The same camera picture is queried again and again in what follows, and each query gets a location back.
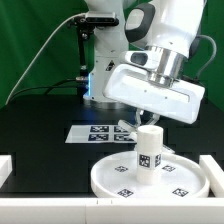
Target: white cup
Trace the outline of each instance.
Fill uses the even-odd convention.
[[[161,180],[163,128],[155,125],[138,127],[130,138],[137,142],[137,180],[141,184],[158,184]]]

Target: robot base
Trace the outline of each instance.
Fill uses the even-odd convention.
[[[155,185],[137,181],[137,152],[123,152],[97,162],[91,171],[91,186],[104,198],[207,197],[209,181],[200,166],[186,158],[164,153],[161,180]]]
[[[103,96],[93,97],[93,96],[84,95],[83,102],[85,105],[89,105],[89,106],[100,108],[100,109],[107,109],[107,110],[117,110],[117,109],[123,109],[128,107],[127,105],[123,103],[107,99]]]

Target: black cable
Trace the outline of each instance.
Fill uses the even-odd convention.
[[[78,89],[87,89],[86,85],[76,85],[76,86],[39,86],[39,87],[32,87],[32,88],[27,88],[27,89],[22,89],[18,92],[16,92],[15,94],[12,95],[12,97],[10,98],[9,103],[19,94],[27,92],[27,91],[31,91],[31,90],[37,90],[37,89],[65,89],[65,88],[78,88]]]
[[[44,92],[44,95],[48,95],[48,93],[51,92],[54,89],[54,87],[63,85],[67,82],[76,82],[76,80],[75,79],[65,79],[60,82],[57,82],[53,86],[51,86],[46,92]]]

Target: black tabletop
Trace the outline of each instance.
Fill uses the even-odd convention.
[[[133,150],[134,144],[67,144],[73,124],[113,124],[134,120],[131,108],[97,109],[76,96],[30,95],[0,110],[0,154],[12,155],[13,172],[0,197],[94,197],[92,166],[107,155]],[[149,114],[143,117],[147,121]],[[224,113],[204,101],[198,120],[187,125],[162,117],[164,144],[198,161],[210,154],[224,168]]]

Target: white panel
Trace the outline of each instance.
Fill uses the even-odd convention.
[[[12,172],[11,156],[0,156],[0,188]]]
[[[86,199],[1,199],[0,224],[85,224]]]
[[[88,224],[223,224],[223,199],[111,200],[87,207]]]
[[[200,166],[210,180],[211,189],[218,198],[224,198],[224,173],[210,155],[200,156]]]

